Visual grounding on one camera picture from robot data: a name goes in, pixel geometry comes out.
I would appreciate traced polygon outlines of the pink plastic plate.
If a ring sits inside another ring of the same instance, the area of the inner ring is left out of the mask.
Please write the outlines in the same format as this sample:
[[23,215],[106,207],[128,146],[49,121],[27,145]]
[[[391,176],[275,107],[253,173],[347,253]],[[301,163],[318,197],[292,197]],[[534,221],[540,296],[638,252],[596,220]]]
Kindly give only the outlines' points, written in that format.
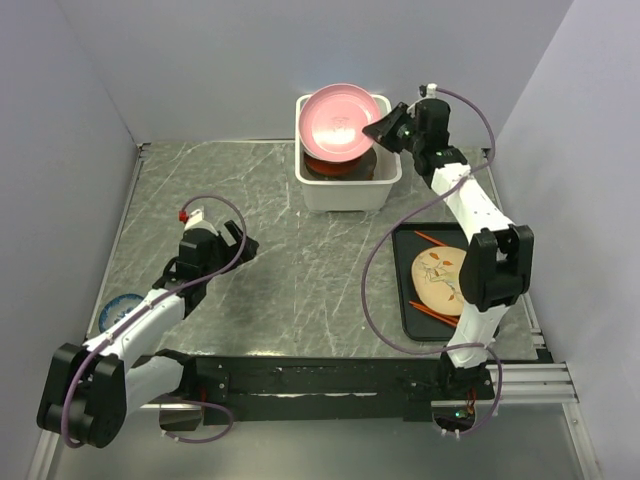
[[296,127],[299,140],[311,157],[344,163],[371,148],[373,140],[363,129],[380,119],[380,107],[369,92],[341,83],[323,87],[304,100]]

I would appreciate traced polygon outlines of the red scalloped plate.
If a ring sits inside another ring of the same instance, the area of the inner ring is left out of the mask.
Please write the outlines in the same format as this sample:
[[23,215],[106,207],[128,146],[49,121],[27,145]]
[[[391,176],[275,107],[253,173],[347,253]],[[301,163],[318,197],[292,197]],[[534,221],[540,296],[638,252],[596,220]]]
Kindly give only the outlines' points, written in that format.
[[360,158],[347,162],[328,162],[315,157],[305,156],[304,163],[314,175],[337,178],[353,172],[361,162]]

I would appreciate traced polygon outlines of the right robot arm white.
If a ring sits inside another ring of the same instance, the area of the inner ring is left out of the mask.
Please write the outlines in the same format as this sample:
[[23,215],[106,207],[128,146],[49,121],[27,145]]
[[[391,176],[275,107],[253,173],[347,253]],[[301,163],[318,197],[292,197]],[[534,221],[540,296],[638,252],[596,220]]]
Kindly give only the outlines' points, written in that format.
[[486,361],[500,321],[530,286],[534,234],[491,201],[461,151],[450,145],[450,105],[425,95],[399,103],[364,134],[391,153],[410,153],[414,169],[449,208],[467,240],[461,266],[461,318],[439,350],[435,385],[460,398],[487,380]]

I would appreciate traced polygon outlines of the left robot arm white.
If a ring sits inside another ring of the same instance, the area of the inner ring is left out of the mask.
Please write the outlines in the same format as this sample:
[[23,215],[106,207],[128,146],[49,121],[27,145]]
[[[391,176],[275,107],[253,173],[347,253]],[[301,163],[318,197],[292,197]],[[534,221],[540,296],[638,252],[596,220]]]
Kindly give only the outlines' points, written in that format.
[[202,403],[194,357],[148,350],[196,309],[213,278],[255,258],[259,244],[245,223],[224,226],[231,242],[204,220],[188,222],[177,255],[137,306],[102,334],[54,352],[36,414],[39,428],[71,448],[103,448],[130,413],[155,399]]

